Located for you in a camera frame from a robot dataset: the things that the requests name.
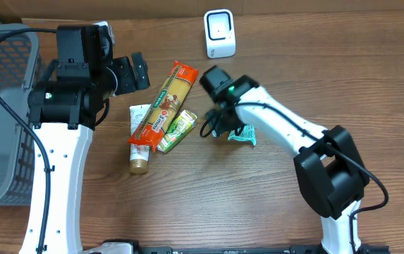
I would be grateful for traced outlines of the white Pantene conditioner tube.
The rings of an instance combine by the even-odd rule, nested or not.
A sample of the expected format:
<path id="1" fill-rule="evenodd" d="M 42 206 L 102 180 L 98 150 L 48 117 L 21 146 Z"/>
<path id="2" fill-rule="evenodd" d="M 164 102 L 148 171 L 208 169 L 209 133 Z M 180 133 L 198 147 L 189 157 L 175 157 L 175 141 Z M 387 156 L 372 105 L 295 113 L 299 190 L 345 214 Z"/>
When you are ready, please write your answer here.
<path id="1" fill-rule="evenodd" d="M 149 104 L 130 107 L 130 134 L 133 135 L 146 115 Z M 130 144 L 130 173 L 145 174 L 148 170 L 149 146 Z"/>

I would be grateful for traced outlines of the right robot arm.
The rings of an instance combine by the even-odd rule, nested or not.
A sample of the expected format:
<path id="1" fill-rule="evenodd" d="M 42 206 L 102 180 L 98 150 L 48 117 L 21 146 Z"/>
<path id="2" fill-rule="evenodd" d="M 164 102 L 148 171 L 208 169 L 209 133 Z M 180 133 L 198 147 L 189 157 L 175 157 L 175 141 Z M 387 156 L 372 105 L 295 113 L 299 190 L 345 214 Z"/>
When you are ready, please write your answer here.
<path id="1" fill-rule="evenodd" d="M 300 193 L 321 217 L 322 252 L 359 253 L 357 211 L 369 176 L 349 132 L 303 119 L 247 75 L 234 80 L 213 66 L 200 84 L 216 104 L 207 113 L 211 132 L 239 133 L 251 125 L 293 158 Z"/>

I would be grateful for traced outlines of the mint green wipes packet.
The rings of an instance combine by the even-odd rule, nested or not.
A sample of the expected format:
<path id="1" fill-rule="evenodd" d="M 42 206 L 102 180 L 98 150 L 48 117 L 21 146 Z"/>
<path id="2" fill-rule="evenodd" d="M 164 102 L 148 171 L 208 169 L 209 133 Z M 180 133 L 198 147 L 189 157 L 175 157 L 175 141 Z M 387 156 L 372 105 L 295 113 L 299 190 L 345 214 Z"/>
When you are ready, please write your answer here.
<path id="1" fill-rule="evenodd" d="M 240 127 L 239 129 L 230 132 L 228 140 L 235 140 L 238 142 L 250 142 L 253 145 L 256 145 L 257 140 L 256 140 L 255 128 L 254 126 L 251 125 L 245 125 L 243 127 Z"/>

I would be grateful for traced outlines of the green yellow snack packet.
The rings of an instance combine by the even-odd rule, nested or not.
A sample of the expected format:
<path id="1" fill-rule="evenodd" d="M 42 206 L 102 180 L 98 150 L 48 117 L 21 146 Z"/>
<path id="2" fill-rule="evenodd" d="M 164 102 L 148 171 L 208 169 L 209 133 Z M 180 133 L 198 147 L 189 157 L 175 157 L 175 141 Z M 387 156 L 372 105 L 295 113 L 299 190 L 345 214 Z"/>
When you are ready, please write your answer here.
<path id="1" fill-rule="evenodd" d="M 184 109 L 171 122 L 166 134 L 157 146 L 158 151 L 170 152 L 196 126 L 197 115 Z"/>

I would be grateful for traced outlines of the red spaghetti packet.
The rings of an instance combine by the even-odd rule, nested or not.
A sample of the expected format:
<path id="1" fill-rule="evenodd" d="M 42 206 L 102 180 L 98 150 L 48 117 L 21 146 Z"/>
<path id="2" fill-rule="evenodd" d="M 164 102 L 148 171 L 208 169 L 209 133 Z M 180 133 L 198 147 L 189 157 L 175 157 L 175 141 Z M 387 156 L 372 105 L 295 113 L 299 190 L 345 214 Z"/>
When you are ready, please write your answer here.
<path id="1" fill-rule="evenodd" d="M 174 65 L 160 87 L 147 113 L 133 132 L 128 142 L 149 146 L 153 152 L 197 79 L 199 71 L 179 61 Z"/>

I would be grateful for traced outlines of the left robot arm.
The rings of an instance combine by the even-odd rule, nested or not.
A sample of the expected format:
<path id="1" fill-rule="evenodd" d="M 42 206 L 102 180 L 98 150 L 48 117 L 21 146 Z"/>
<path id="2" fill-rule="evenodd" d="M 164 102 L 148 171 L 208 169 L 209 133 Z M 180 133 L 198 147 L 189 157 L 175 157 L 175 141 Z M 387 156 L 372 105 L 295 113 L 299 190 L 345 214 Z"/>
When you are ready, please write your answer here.
<path id="1" fill-rule="evenodd" d="M 95 128 L 116 95 L 149 87 L 141 53 L 114 57 L 107 22 L 61 25 L 58 56 L 30 91 L 35 170 L 22 253 L 81 253 L 80 204 Z"/>

